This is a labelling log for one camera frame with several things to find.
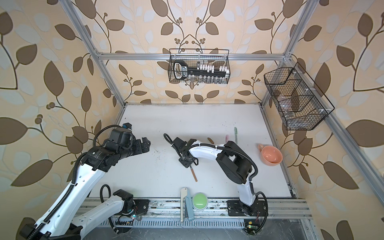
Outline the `brown pen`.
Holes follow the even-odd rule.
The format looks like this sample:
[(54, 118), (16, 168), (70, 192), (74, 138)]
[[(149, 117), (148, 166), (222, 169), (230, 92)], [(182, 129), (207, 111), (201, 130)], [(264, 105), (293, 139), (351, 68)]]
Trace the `brown pen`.
[(189, 168), (190, 168), (190, 170), (191, 170), (191, 173), (192, 173), (192, 175), (193, 175), (193, 177), (194, 177), (195, 182), (198, 182), (198, 179), (197, 179), (197, 177), (196, 177), (196, 174), (195, 174), (195, 172), (194, 172), (193, 167), (190, 166)]

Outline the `green pen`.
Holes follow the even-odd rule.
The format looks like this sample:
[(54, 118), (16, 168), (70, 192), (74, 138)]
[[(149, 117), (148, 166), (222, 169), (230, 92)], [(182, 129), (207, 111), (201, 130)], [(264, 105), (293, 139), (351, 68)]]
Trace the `green pen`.
[(235, 134), (235, 143), (238, 144), (238, 129), (237, 129), (237, 127), (234, 127), (234, 134)]

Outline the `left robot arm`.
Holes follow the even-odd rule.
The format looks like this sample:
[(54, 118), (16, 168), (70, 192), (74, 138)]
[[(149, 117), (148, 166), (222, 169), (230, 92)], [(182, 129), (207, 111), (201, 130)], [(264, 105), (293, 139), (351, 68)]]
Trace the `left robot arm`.
[(124, 190), (110, 193), (108, 199), (92, 210), (76, 216), (80, 206), (99, 180), (119, 160), (149, 152), (147, 138), (136, 139), (129, 123), (111, 125), (110, 137), (100, 146), (97, 137), (92, 148), (75, 162), (70, 183), (55, 203), (36, 223), (26, 219), (20, 224), (17, 238), (21, 240), (81, 240), (105, 220), (121, 214), (135, 219), (139, 207), (134, 196)]

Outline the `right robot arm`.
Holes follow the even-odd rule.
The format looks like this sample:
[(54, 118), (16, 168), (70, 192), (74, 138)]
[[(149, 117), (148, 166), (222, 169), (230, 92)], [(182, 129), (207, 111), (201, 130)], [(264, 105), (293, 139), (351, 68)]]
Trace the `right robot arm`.
[(185, 168), (197, 166), (200, 159), (216, 161), (228, 179), (238, 185), (239, 208), (243, 215), (267, 213), (266, 196), (263, 192), (256, 193), (252, 183), (258, 167), (235, 142), (228, 141), (224, 145), (202, 143), (196, 139), (186, 142), (180, 138), (172, 140), (168, 134), (164, 134), (164, 138), (177, 152), (179, 162)]

